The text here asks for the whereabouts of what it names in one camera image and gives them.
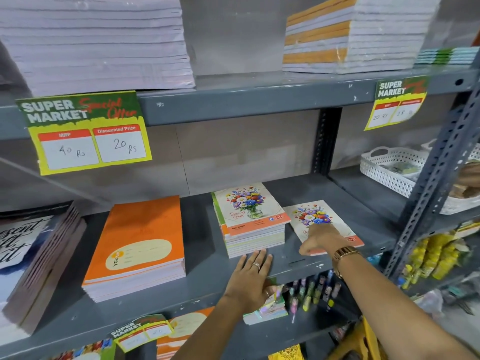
gold watch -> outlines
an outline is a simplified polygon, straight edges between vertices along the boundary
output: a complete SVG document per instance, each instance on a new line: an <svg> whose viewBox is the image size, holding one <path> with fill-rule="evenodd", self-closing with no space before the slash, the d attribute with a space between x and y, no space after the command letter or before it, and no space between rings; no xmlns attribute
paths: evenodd
<svg viewBox="0 0 480 360"><path fill-rule="evenodd" d="M340 259L343 258L344 256L348 256L355 253L360 254L359 251L353 246L344 246L343 248L339 248L337 251L335 251L335 254L333 255L333 258L332 258L333 272L340 279L343 279L342 274L340 274L339 272Z"/></svg>

forearm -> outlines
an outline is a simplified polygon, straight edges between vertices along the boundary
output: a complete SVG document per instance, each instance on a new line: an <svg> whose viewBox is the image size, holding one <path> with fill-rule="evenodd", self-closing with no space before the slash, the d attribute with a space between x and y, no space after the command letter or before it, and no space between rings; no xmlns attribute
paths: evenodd
<svg viewBox="0 0 480 360"><path fill-rule="evenodd" d="M172 360L217 360L242 318L242 312L230 299L222 297L212 313L180 347Z"/></svg>
<svg viewBox="0 0 480 360"><path fill-rule="evenodd" d="M339 248L326 249L332 256ZM391 359L474 359L361 255L343 257L338 269Z"/></svg>

vase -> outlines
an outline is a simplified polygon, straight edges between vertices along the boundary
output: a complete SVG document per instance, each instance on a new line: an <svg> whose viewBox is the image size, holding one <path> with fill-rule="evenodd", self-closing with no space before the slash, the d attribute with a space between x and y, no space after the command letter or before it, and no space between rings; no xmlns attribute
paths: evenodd
<svg viewBox="0 0 480 360"><path fill-rule="evenodd" d="M250 210L247 210L247 216L249 218L261 218L263 215L263 212L260 208L258 207L255 207L255 208L252 208Z"/></svg>

person's left hand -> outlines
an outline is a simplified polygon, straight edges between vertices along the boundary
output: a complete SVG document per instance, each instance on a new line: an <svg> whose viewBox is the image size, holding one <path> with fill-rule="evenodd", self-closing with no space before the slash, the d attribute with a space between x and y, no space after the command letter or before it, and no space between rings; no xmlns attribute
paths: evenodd
<svg viewBox="0 0 480 360"><path fill-rule="evenodd" d="M223 297L236 303L242 314L249 314L259 309L277 287L275 285L265 287L268 271L272 264L273 256L269 254L264 262L266 249L257 250L249 257L242 255L238 261Z"/></svg>

white price box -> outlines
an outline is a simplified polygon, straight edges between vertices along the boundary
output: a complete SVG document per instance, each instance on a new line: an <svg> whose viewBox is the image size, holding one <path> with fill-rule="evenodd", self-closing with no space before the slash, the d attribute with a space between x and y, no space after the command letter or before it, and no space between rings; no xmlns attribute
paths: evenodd
<svg viewBox="0 0 480 360"><path fill-rule="evenodd" d="M161 337L170 335L172 330L167 324L159 324L155 327L150 327L146 330L148 337L151 339L159 339Z"/></svg>
<svg viewBox="0 0 480 360"><path fill-rule="evenodd" d="M148 338L147 334L141 330L141 332L131 334L130 336L119 340L119 343L123 346L125 351L129 351L139 347L140 345L146 344L148 341L150 341L150 339Z"/></svg>
<svg viewBox="0 0 480 360"><path fill-rule="evenodd" d="M147 156L138 124L96 127L93 129L93 134L104 163Z"/></svg>
<svg viewBox="0 0 480 360"><path fill-rule="evenodd" d="M51 170L89 166L99 163L92 134L88 129L38 134Z"/></svg>
<svg viewBox="0 0 480 360"><path fill-rule="evenodd" d="M420 106L422 106L422 102L423 98L401 101L390 122L402 122L410 119L413 115L417 113Z"/></svg>
<svg viewBox="0 0 480 360"><path fill-rule="evenodd" d="M373 115L367 125L367 129L375 128L388 124L392 118L393 113L399 106L400 102L379 103L375 106Z"/></svg>

